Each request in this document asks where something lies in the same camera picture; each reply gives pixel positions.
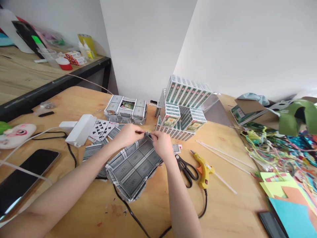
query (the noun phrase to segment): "wooden tabletop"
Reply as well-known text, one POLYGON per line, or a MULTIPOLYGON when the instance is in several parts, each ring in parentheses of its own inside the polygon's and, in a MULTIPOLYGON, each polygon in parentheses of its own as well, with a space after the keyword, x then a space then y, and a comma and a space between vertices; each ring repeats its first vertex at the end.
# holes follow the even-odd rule
POLYGON ((72 65, 72 70, 65 71, 53 68, 49 63, 35 63, 34 60, 40 59, 36 54, 23 53, 14 46, 0 47, 0 105, 103 57, 97 55, 93 61, 88 60, 81 66, 72 65))
MULTIPOLYGON (((10 122, 12 126, 25 122, 37 125, 36 132, 56 127, 61 121, 77 121, 82 114, 94 114, 104 109, 110 99, 109 94, 81 88, 71 87, 53 97, 57 107, 55 114, 47 117, 36 117, 32 114, 23 115, 10 122)), ((155 129, 157 118, 154 117, 155 107, 148 107, 146 131, 155 129)), ((105 119, 103 111, 96 114, 97 118, 105 119)), ((215 168, 233 189, 232 193, 215 175, 211 175, 208 186, 208 205, 203 218, 200 219, 206 237, 267 237, 266 231, 260 222, 257 212, 267 211, 264 192, 259 183, 245 172, 216 156, 196 140, 202 141, 227 154, 230 154, 245 163, 254 165, 246 154, 244 145, 236 131, 224 125, 207 122, 202 129, 189 141, 172 140, 172 143, 183 145, 180 156, 190 164, 198 167, 190 149, 196 151, 215 168)), ((81 163, 85 146, 79 149, 72 146, 72 150, 81 163)), ((54 149, 61 152, 60 160, 50 169, 48 178, 53 182, 62 178, 74 168, 74 161, 70 156, 64 139, 49 141, 29 141, 13 154, 8 162, 20 165, 37 149, 54 149)), ((11 150, 2 150, 0 159, 3 159, 11 150)), ((249 167, 241 164, 247 171, 249 167)), ((0 181, 3 181, 13 170, 1 166, 0 181)), ((22 206, 26 207, 49 187, 48 183, 41 182, 22 206)), ((204 192, 198 182, 193 181, 192 188, 187 189, 197 214, 204 208, 204 192)), ((140 220, 151 237, 159 237, 170 226, 168 185, 166 168, 158 168, 154 176, 147 181, 141 197, 130 204, 136 217, 140 220)), ((114 192, 113 185, 107 181, 95 180, 75 204, 75 206, 61 219, 46 237, 146 237, 129 212, 125 215, 126 207, 114 192)), ((169 231, 166 237, 173 237, 169 231)))

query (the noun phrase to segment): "plastic cup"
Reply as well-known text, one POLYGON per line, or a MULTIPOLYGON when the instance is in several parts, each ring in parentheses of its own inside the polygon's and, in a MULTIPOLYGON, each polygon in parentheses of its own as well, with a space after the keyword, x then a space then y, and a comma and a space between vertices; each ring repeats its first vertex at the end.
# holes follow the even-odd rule
POLYGON ((65 58, 57 58, 55 59, 56 62, 58 63, 58 65, 60 66, 60 68, 62 70, 72 70, 73 67, 72 65, 70 64, 70 62, 68 61, 68 59, 65 59, 65 58))
POLYGON ((55 50, 38 49, 37 51, 47 60, 47 62, 50 64, 50 66, 52 66, 53 68, 59 68, 59 65, 55 61, 55 59, 58 58, 55 50))

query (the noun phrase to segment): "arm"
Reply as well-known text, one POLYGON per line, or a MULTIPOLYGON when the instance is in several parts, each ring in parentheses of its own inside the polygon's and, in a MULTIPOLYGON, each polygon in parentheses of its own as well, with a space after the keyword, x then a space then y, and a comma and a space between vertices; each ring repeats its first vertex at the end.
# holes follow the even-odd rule
POLYGON ((174 157, 168 134, 151 132, 157 154, 167 169, 169 207, 175 237, 202 237, 200 222, 174 157))
POLYGON ((0 229, 0 237, 45 236, 74 206, 109 158, 119 149, 143 138, 143 133, 136 125, 124 126, 114 140, 56 182, 25 211, 4 225, 0 229))

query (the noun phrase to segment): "red cup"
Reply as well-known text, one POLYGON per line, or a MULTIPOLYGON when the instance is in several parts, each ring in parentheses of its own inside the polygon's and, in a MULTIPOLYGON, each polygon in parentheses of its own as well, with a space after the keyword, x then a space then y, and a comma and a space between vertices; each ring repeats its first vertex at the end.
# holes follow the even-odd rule
POLYGON ((68 61, 68 59, 65 59, 65 58, 57 58, 55 59, 56 62, 58 63, 58 65, 60 66, 60 68, 62 70, 72 70, 73 67, 72 65, 70 64, 70 62, 68 61))

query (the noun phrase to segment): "black metal table frame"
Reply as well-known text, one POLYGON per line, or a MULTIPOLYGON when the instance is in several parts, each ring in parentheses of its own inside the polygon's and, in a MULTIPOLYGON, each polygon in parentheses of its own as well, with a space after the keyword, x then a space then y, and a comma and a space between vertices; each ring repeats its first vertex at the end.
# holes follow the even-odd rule
MULTIPOLYGON (((111 69, 111 59, 108 57, 92 62, 83 68, 71 72, 71 74, 86 79, 102 69, 104 69, 102 86, 108 89, 111 69)), ((0 106, 0 121, 9 122, 20 115, 26 114, 41 102, 50 99, 65 89, 75 86, 82 81, 82 79, 77 77, 65 75, 14 100, 6 102, 0 106)))

